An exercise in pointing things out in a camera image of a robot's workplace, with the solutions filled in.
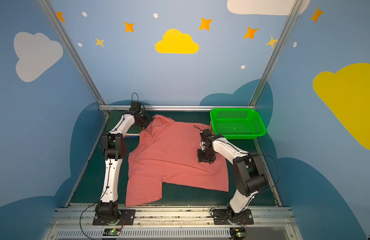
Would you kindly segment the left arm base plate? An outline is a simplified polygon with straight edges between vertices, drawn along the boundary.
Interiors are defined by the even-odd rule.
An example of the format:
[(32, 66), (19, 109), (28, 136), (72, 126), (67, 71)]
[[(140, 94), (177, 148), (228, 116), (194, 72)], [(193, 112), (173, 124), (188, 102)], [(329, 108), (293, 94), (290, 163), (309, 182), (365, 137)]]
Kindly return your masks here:
[(120, 209), (118, 212), (98, 212), (92, 222), (93, 226), (131, 226), (134, 223), (136, 210)]

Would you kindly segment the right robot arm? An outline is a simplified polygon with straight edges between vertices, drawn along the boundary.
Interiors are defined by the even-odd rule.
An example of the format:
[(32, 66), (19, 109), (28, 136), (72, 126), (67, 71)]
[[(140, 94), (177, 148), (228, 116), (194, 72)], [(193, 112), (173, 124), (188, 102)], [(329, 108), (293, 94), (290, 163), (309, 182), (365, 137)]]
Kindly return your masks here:
[(252, 154), (231, 144), (222, 135), (213, 135), (209, 129), (201, 130), (201, 148), (197, 150), (200, 163), (212, 164), (216, 154), (228, 160), (234, 169), (236, 192), (227, 204), (227, 210), (216, 220), (231, 222), (243, 219), (249, 212), (248, 205), (255, 196), (266, 186), (267, 180), (263, 174), (251, 177), (248, 168), (257, 169)]

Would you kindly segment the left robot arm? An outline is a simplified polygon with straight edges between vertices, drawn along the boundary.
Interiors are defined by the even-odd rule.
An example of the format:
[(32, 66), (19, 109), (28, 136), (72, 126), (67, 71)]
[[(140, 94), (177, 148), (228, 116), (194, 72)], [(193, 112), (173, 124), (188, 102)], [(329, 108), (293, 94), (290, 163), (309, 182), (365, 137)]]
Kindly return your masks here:
[(108, 132), (101, 135), (101, 151), (105, 158), (105, 179), (101, 197), (96, 206), (94, 225), (114, 226), (121, 219), (119, 211), (118, 183), (120, 168), (127, 155), (125, 136), (133, 125), (146, 128), (150, 117), (145, 106), (132, 101), (131, 107), (124, 111), (120, 121)]

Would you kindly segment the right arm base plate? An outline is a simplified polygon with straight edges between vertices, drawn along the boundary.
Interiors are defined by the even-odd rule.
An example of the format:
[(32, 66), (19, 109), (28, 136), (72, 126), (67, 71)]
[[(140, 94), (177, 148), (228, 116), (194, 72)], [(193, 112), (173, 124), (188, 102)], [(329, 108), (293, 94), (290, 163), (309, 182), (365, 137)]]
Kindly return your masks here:
[(244, 210), (241, 213), (234, 213), (229, 209), (216, 209), (211, 208), (209, 210), (211, 217), (214, 219), (215, 225), (253, 225), (254, 220), (252, 213), (249, 209)]

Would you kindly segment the pink red t-shirt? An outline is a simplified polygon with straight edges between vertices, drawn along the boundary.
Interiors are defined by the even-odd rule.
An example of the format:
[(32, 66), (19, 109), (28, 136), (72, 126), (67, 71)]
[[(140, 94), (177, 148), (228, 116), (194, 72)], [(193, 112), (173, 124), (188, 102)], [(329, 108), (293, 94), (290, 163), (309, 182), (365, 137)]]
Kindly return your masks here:
[(152, 203), (163, 197), (163, 183), (228, 192), (226, 159), (200, 163), (200, 132), (210, 126), (176, 122), (162, 115), (140, 133), (137, 148), (129, 154), (126, 206)]

